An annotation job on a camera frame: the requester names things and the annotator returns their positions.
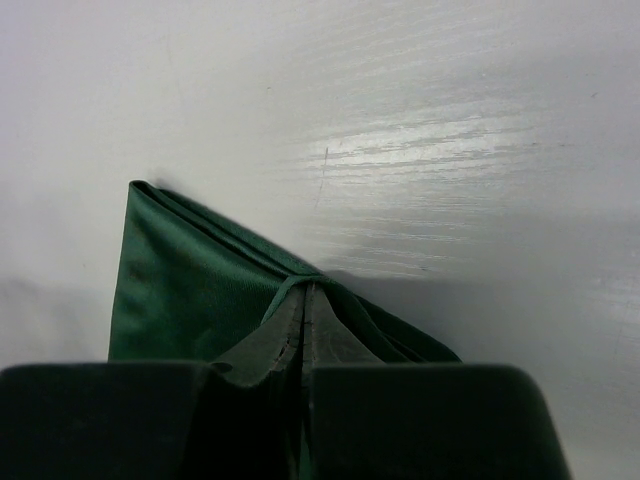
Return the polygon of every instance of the green fabric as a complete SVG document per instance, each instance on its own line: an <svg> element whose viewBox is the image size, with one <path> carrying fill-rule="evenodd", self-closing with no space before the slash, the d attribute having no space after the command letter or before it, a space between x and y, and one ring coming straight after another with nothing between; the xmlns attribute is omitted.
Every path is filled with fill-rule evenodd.
<svg viewBox="0 0 640 480"><path fill-rule="evenodd" d="M458 361L440 342L267 240L166 190L129 186L109 358L212 361L317 281L338 318L385 362Z"/></svg>

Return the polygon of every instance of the dark green towel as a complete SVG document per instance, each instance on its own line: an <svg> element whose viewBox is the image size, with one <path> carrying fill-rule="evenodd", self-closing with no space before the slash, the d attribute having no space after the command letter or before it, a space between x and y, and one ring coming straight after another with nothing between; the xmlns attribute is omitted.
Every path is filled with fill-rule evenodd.
<svg viewBox="0 0 640 480"><path fill-rule="evenodd" d="M109 358L211 361L316 281L338 318L385 362L451 362L440 342L281 248L166 190L129 187Z"/></svg>

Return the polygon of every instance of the white wooden tabletop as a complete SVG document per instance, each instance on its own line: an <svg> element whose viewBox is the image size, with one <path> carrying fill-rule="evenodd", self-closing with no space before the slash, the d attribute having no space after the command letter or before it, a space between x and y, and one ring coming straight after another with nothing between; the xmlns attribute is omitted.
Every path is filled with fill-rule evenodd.
<svg viewBox="0 0 640 480"><path fill-rule="evenodd" d="M640 2L0 2L0 366L104 359L127 183L541 385L640 471Z"/></svg>

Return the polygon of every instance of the scratch on table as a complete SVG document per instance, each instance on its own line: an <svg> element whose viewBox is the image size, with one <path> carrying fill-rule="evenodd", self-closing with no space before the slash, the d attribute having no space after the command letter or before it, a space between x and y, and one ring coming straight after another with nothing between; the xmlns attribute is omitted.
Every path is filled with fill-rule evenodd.
<svg viewBox="0 0 640 480"><path fill-rule="evenodd" d="M324 165L322 165L322 177L320 178L320 188L318 189L316 204L313 207L314 210L318 208L318 204L320 203L320 195L322 194L322 187L324 186L324 175L327 170L327 158L329 158L329 147L327 147L324 151Z"/></svg>

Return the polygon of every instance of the green cloth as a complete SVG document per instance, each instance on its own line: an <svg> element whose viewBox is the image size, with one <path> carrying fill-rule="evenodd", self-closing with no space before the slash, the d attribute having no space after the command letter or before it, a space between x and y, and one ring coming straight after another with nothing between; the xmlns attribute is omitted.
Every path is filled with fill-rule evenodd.
<svg viewBox="0 0 640 480"><path fill-rule="evenodd" d="M264 238L142 181L129 186L109 358L212 361L309 281L323 283L337 317L381 360L458 361Z"/></svg>

